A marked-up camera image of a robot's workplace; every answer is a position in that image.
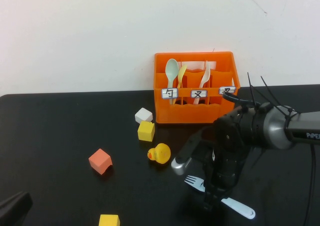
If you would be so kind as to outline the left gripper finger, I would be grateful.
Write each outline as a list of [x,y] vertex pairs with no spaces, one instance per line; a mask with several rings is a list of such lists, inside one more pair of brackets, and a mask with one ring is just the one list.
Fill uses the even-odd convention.
[[28,200],[25,202],[16,205],[0,206],[0,224],[22,225],[32,205],[33,201],[29,194]]
[[19,192],[0,202],[1,206],[16,205],[25,202],[29,198],[28,192]]

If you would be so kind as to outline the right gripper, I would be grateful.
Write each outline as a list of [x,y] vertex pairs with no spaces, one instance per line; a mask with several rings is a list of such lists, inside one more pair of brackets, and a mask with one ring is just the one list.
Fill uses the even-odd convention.
[[222,198],[228,198],[239,181],[243,166],[248,157],[248,149],[227,151],[214,148],[205,166],[204,209],[213,211],[219,208]]

